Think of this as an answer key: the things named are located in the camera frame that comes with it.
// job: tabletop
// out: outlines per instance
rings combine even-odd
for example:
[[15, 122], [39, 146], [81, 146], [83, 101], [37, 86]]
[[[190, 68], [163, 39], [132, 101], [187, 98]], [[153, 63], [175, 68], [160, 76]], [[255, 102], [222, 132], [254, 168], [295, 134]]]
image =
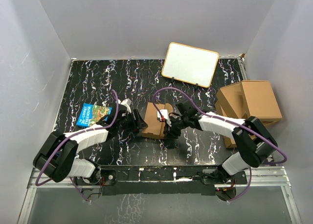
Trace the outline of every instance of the tabletop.
[[[119, 99], [129, 98], [131, 108], [144, 118], [147, 104], [162, 87], [173, 86], [188, 94], [202, 109], [215, 112], [219, 88], [241, 81], [237, 58], [220, 58], [209, 88], [175, 81], [161, 75], [164, 60], [86, 60], [73, 61], [65, 93], [60, 105], [55, 129], [73, 132], [84, 103], [113, 106], [111, 90]], [[182, 96], [166, 90], [157, 97], [158, 103], [173, 107]], [[105, 143], [95, 144], [79, 153], [79, 158], [91, 159], [100, 165], [218, 165], [233, 153], [226, 149], [223, 137], [214, 132], [187, 128], [176, 140], [157, 140], [125, 134]]]

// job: whiteboard stand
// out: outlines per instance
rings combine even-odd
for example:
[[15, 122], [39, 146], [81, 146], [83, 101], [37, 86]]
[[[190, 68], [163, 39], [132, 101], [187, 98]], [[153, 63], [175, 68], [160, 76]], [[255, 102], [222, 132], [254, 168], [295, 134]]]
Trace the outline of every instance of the whiteboard stand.
[[214, 75], [219, 54], [214, 51], [170, 43], [164, 61], [162, 76], [208, 88]]

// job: gray wall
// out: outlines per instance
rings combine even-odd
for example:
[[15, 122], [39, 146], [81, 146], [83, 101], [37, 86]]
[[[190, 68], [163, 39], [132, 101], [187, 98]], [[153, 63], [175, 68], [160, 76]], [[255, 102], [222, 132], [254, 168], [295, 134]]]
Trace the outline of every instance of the gray wall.
[[276, 0], [246, 55], [251, 79], [270, 80], [284, 120], [272, 129], [305, 224], [313, 219], [313, 0]]
[[0, 219], [16, 223], [70, 58], [39, 0], [0, 0]]
[[71, 58], [165, 58], [170, 42], [246, 53], [274, 0], [40, 0]]

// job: small cardboard box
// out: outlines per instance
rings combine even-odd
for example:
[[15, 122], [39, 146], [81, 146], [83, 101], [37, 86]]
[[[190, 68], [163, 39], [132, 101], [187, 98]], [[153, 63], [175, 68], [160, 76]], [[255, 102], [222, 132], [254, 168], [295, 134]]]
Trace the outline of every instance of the small cardboard box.
[[228, 117], [236, 119], [243, 117], [245, 110], [240, 82], [220, 88], [216, 96]]
[[[217, 102], [215, 103], [215, 109], [216, 109], [216, 113], [218, 115], [222, 115], [222, 116], [227, 116], [224, 109], [221, 107], [219, 101], [217, 100]], [[225, 143], [225, 147], [226, 148], [234, 148], [234, 147], [237, 147], [236, 143], [235, 143], [235, 140], [229, 138], [229, 137], [225, 137], [223, 136], [224, 138], [224, 143]]]
[[267, 124], [283, 118], [269, 81], [241, 81], [240, 89], [247, 118], [255, 116]]
[[[173, 112], [173, 107], [171, 104], [157, 104], [160, 110], [166, 109], [169, 113]], [[153, 106], [153, 103], [148, 103], [146, 115], [144, 121], [148, 124], [146, 129], [141, 131], [143, 137], [153, 138], [153, 139], [164, 139], [164, 122], [159, 122], [157, 119], [157, 110]]]

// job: book cover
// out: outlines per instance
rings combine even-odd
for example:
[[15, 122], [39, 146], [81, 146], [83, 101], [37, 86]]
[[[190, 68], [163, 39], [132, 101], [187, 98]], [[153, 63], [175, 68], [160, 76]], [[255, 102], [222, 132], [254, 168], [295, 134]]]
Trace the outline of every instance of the book cover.
[[110, 114], [111, 110], [112, 108], [84, 103], [76, 125], [80, 127], [92, 126], [103, 116]]

